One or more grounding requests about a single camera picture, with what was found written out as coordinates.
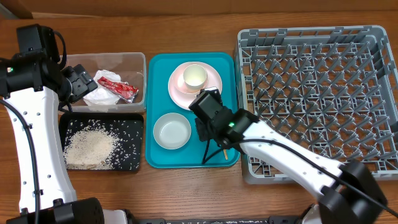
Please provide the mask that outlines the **white tissue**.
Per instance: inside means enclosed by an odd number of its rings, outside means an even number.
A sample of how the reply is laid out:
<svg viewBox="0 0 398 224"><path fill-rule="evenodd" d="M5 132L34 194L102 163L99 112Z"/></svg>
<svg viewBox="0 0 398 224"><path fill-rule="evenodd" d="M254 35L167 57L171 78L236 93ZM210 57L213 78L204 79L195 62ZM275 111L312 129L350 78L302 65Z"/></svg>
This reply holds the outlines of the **white tissue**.
<svg viewBox="0 0 398 224"><path fill-rule="evenodd" d="M112 82L121 82L121 77L118 74L110 72L108 70L98 70L93 78L98 87L83 97L83 101L88 106L115 105L120 100L120 97L118 95L115 95L98 83L98 80L101 77L105 77Z"/></svg>

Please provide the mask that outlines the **wooden chopstick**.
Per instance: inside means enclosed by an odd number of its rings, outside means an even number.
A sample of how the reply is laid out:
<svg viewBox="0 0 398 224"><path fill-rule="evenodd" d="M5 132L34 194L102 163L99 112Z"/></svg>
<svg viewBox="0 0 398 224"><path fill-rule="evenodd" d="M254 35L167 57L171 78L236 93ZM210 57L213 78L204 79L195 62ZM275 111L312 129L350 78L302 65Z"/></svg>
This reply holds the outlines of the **wooden chopstick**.
<svg viewBox="0 0 398 224"><path fill-rule="evenodd" d="M228 153L226 152L226 149L223 150L224 158L227 161L228 160Z"/></svg>

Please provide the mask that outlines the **red snack wrapper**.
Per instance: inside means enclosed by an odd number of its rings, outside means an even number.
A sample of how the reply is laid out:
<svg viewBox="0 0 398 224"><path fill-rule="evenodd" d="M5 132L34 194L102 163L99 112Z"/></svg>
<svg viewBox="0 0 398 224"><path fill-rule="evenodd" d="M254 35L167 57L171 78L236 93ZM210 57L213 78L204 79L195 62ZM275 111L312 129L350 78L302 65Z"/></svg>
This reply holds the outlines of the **red snack wrapper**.
<svg viewBox="0 0 398 224"><path fill-rule="evenodd" d="M127 103L132 103L139 92L136 87L128 84L128 82L113 82L101 77L98 79L98 83Z"/></svg>

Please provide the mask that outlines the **grey bowl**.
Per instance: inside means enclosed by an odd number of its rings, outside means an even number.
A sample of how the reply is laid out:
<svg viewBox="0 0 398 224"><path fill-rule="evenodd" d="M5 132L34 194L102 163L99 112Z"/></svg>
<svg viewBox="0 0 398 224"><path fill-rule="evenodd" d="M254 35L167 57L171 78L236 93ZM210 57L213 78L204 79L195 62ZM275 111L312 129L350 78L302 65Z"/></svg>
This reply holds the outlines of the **grey bowl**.
<svg viewBox="0 0 398 224"><path fill-rule="evenodd" d="M161 116L154 125L153 136L156 143L168 150L179 149L190 139L192 129L186 117L178 113Z"/></svg>

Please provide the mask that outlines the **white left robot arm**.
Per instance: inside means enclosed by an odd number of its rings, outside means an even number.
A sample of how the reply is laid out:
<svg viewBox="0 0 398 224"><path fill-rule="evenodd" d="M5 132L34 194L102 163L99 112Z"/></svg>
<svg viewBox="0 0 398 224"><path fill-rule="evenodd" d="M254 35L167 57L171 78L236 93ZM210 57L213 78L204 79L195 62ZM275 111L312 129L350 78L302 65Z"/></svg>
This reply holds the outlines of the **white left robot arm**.
<svg viewBox="0 0 398 224"><path fill-rule="evenodd" d="M78 200L67 174L58 106L97 88L81 66L43 52L1 62L1 104L7 108L21 175L21 215L8 223L135 223L127 210L105 210L97 198Z"/></svg>

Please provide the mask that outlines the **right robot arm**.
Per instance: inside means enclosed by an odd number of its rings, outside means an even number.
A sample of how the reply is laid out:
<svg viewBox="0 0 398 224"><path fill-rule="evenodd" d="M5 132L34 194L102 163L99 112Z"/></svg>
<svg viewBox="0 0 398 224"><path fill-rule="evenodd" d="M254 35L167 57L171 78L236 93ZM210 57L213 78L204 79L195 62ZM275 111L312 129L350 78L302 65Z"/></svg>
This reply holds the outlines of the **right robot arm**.
<svg viewBox="0 0 398 224"><path fill-rule="evenodd" d="M224 106L217 88L200 90L189 106L202 141L235 149L275 167L313 195L298 223L374 223L383 211L396 216L372 173L362 163L343 164L302 147L248 110Z"/></svg>

